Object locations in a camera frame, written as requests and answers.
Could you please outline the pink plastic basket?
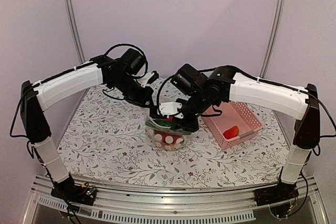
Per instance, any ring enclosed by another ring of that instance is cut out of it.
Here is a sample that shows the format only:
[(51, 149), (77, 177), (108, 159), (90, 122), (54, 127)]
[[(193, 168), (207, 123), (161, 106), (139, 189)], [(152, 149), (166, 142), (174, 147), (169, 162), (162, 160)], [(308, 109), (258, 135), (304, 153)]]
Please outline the pink plastic basket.
[(220, 148), (227, 149), (257, 135), (263, 124), (245, 103), (229, 102), (208, 108), (202, 115)]

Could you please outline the red chili pepper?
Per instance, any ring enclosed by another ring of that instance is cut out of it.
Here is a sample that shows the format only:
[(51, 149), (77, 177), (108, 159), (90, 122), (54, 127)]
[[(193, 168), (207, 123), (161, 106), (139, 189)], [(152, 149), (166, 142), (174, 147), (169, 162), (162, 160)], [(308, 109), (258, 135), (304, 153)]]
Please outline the red chili pepper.
[(235, 138), (239, 135), (239, 128), (237, 125), (227, 129), (224, 133), (223, 136), (225, 139), (229, 140), (231, 138)]

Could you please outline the clear zip top bag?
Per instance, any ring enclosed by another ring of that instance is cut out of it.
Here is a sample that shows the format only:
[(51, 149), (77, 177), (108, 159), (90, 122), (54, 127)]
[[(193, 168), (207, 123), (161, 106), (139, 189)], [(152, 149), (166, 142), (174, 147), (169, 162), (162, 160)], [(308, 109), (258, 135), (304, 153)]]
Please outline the clear zip top bag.
[(174, 130), (173, 119), (176, 117), (145, 116), (145, 130), (154, 146), (166, 151), (176, 151), (192, 141), (195, 134), (181, 129)]

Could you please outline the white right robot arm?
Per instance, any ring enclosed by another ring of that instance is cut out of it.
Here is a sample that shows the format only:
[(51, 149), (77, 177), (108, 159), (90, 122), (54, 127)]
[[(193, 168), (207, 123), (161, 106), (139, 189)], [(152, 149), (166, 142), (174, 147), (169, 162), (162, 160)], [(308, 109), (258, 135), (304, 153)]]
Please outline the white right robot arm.
[(316, 87), (296, 88), (251, 76), (234, 66), (221, 66), (206, 76), (189, 64), (171, 77), (174, 85), (189, 99), (173, 113), (174, 130), (195, 132), (198, 117), (212, 105), (242, 102), (258, 105), (291, 116), (296, 120), (293, 143), (281, 169), (277, 185), (258, 196), (276, 201), (293, 195), (299, 174), (310, 153), (320, 142), (320, 110)]

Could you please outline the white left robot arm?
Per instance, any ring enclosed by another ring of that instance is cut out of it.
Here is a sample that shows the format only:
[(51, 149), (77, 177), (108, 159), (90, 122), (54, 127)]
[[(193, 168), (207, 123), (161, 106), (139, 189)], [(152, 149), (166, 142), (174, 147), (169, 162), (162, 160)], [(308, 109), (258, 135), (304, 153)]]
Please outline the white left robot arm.
[(130, 47), (119, 58), (96, 56), (43, 81), (22, 84), (20, 117), (26, 136), (58, 186), (58, 192), (67, 200), (77, 197), (78, 188), (59, 156), (44, 112), (63, 99), (98, 85), (119, 90), (134, 105), (151, 105), (153, 90), (149, 85), (158, 78), (158, 73), (145, 71), (138, 76), (142, 68), (148, 69), (144, 53)]

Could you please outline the floral table cloth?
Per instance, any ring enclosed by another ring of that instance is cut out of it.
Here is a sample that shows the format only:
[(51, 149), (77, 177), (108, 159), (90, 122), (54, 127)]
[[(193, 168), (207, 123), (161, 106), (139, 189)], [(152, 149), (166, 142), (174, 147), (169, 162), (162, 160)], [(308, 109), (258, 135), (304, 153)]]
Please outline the floral table cloth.
[(200, 121), (191, 141), (175, 151), (153, 145), (142, 108), (120, 101), (120, 92), (91, 88), (58, 145), (73, 175), (159, 187), (229, 187), (273, 183), (288, 144), (273, 111), (251, 110), (262, 130), (251, 140), (221, 149)]

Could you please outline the left aluminium frame post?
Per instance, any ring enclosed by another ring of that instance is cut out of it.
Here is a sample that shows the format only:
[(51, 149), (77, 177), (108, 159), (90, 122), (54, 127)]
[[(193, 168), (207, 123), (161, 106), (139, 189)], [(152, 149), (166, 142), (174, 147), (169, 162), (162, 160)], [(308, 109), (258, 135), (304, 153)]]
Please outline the left aluminium frame post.
[(75, 46), (77, 57), (78, 57), (78, 60), (79, 60), (80, 63), (84, 63), (85, 62), (85, 56), (84, 56), (84, 53), (83, 53), (83, 48), (82, 48), (82, 44), (81, 44), (81, 40), (80, 40), (78, 27), (77, 27), (73, 2), (72, 2), (72, 0), (64, 0), (64, 2), (65, 2), (66, 13), (67, 13), (67, 16), (68, 16), (70, 31), (71, 31), (71, 35), (72, 35), (72, 38), (73, 38), (73, 43), (74, 43), (74, 46)]

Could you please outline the aluminium frame post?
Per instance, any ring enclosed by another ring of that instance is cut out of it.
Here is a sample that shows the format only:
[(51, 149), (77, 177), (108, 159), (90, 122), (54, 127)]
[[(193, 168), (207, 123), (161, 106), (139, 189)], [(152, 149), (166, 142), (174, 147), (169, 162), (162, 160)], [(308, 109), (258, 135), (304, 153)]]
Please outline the aluminium frame post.
[(281, 22), (281, 16), (282, 16), (282, 12), (284, 9), (284, 4), (285, 4), (285, 0), (276, 1), (274, 18), (272, 21), (272, 26), (270, 30), (268, 43), (267, 43), (267, 48), (266, 48), (264, 60), (263, 60), (261, 71), (260, 71), (260, 76), (262, 78), (266, 76), (269, 64), (271, 62), (271, 56), (272, 56), (272, 52), (274, 50), (274, 46), (276, 43), (277, 34), (278, 34), (280, 22)]
[(73, 38), (73, 43), (74, 43), (74, 46), (75, 46), (77, 57), (78, 57), (78, 60), (79, 60), (80, 63), (84, 63), (85, 62), (85, 56), (84, 56), (84, 53), (83, 53), (83, 48), (82, 48), (82, 44), (81, 44), (81, 40), (80, 40), (78, 27), (77, 27), (73, 2), (72, 2), (72, 0), (64, 0), (64, 2), (65, 2), (66, 13), (67, 13), (67, 16), (68, 16), (70, 31), (71, 31), (71, 35), (72, 35), (72, 38)]

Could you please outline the aluminium front rail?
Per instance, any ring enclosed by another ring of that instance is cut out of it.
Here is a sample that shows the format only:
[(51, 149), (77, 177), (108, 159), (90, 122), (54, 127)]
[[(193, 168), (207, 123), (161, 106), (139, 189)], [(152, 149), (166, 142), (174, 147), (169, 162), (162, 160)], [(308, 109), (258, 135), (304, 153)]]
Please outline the aluminium front rail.
[(329, 223), (314, 178), (299, 179), (293, 216), (277, 218), (259, 206), (256, 189), (267, 184), (224, 188), (164, 188), (75, 176), (97, 187), (92, 206), (78, 205), (81, 223)]

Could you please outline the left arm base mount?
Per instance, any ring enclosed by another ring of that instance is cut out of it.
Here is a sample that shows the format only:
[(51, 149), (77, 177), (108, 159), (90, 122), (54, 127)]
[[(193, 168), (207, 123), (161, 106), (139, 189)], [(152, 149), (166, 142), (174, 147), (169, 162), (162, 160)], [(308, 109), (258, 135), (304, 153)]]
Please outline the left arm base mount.
[(51, 190), (51, 195), (67, 202), (93, 206), (97, 195), (97, 188), (89, 186), (88, 183), (85, 183), (82, 187), (73, 182), (68, 183), (64, 181), (55, 184)]

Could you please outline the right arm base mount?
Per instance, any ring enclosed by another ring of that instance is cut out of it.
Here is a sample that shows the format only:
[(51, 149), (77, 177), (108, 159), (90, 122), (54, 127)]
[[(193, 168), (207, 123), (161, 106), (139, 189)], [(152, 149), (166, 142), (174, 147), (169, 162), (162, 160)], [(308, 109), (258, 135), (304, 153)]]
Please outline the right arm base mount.
[(294, 185), (275, 185), (254, 190), (254, 201), (257, 206), (269, 206), (271, 214), (279, 219), (291, 214), (299, 192)]

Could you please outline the right aluminium frame post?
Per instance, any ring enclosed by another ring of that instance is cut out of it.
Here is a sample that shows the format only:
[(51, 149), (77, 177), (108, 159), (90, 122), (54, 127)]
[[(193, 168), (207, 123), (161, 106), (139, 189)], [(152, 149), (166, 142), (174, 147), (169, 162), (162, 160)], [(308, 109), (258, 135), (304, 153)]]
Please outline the right aluminium frame post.
[(262, 78), (266, 76), (269, 64), (271, 62), (271, 56), (272, 56), (272, 52), (274, 50), (274, 46), (276, 43), (277, 34), (278, 34), (280, 22), (281, 22), (281, 16), (282, 16), (282, 12), (284, 9), (284, 4), (285, 4), (285, 0), (276, 1), (274, 18), (272, 21), (272, 26), (270, 30), (268, 43), (267, 43), (267, 48), (266, 48), (264, 60), (263, 60), (261, 71), (260, 71), (260, 76)]

